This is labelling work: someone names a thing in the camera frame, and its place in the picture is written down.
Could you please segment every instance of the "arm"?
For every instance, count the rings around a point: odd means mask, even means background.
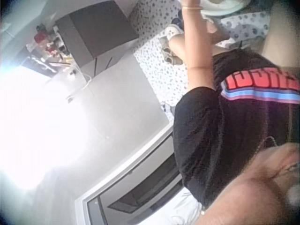
[[[200,0],[182,0],[183,7],[198,7]],[[211,40],[200,10],[182,10],[185,30],[188,90],[213,85]]]

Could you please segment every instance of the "black cabinet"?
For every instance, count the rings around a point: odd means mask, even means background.
[[[91,77],[116,64],[138,39],[114,1],[79,9],[56,25],[82,72]]]

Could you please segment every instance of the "shoe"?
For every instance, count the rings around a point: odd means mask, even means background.
[[[172,19],[171,24],[177,25],[181,30],[184,30],[183,21],[180,18]]]
[[[176,24],[170,24],[166,29],[165,32],[167,34],[167,39],[170,41],[170,39],[178,34],[183,34],[183,30],[180,29],[180,27]]]

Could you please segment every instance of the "cable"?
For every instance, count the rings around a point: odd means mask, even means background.
[[[70,64],[70,66],[73,67],[74,69],[76,69],[78,72],[82,73],[83,76],[87,76],[89,78],[89,80],[86,82],[86,84],[82,88],[80,88],[79,90],[76,90],[71,95],[69,95],[68,97],[66,97],[66,100],[68,101],[68,103],[70,103],[71,101],[73,101],[73,97],[74,97],[75,94],[77,94],[78,92],[86,89],[88,87],[88,85],[90,84],[91,80],[92,80],[91,76],[83,73],[79,67],[75,67],[75,66],[73,66],[71,64]]]
[[[90,76],[90,75],[87,75],[87,74],[85,74],[85,73],[83,73],[83,72],[81,71],[81,69],[78,67],[77,64],[76,64],[75,66],[73,66],[73,65],[70,64],[70,63],[64,63],[64,62],[63,62],[63,63],[61,63],[61,62],[49,62],[49,64],[52,65],[52,66],[57,66],[57,65],[59,65],[59,66],[61,66],[61,67],[72,67],[72,68],[75,69],[78,73],[81,73],[83,76],[87,76],[87,77],[89,78],[89,80],[87,81],[87,83],[86,83],[82,88],[80,88],[80,89],[74,91],[72,94],[70,94],[69,96],[66,97],[66,100],[68,101],[68,103],[70,103],[70,102],[73,100],[74,95],[76,95],[78,92],[80,92],[80,91],[86,89],[86,88],[88,87],[88,85],[90,84],[91,80],[92,80],[91,76]]]

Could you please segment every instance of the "sneaker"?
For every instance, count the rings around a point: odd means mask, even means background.
[[[167,39],[170,41],[172,37],[178,34],[183,34],[183,30],[176,24],[170,24],[166,29],[165,32],[167,34]]]

